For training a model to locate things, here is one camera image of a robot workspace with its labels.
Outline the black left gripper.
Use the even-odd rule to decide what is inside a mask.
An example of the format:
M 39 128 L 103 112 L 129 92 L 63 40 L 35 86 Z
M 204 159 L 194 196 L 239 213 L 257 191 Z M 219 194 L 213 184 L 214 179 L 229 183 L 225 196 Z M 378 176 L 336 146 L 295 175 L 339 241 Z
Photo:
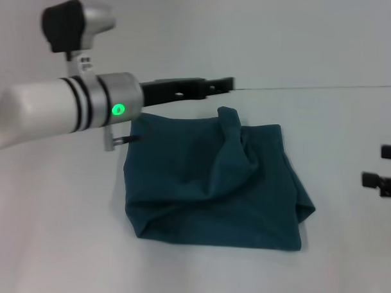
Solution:
M 154 106 L 181 100 L 201 100 L 206 96 L 227 94 L 235 90 L 233 77 L 162 79 L 141 83 L 144 106 Z

